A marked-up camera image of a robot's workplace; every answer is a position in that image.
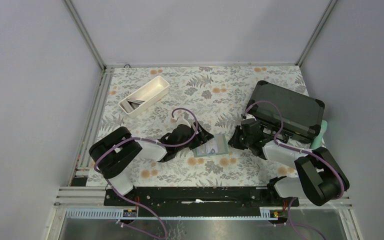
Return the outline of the green card holder wallet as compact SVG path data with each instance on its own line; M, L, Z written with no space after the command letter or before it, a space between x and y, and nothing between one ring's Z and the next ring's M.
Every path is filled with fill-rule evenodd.
M225 155L229 152L225 134L216 134L214 138L192 150L195 158Z

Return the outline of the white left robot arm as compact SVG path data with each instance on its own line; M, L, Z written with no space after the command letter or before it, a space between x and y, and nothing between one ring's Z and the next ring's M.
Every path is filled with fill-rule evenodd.
M194 150L215 136L200 123L192 125L187 120L177 119L176 128L154 141L132 137L125 126L121 126L89 149L94 168L116 192L116 199L124 206L135 200L134 185L125 170L133 160L150 159L159 163L173 160L185 148Z

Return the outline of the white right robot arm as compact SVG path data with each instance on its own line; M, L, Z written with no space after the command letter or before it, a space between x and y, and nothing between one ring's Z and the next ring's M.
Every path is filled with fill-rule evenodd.
M266 198L271 205L279 206L287 198L303 198L322 206L341 198L350 188L348 178L327 148L297 148L282 142L278 135L278 132L267 132L262 123L250 118L236 126L228 141L234 149L249 150L263 160L296 170L296 177L270 179Z

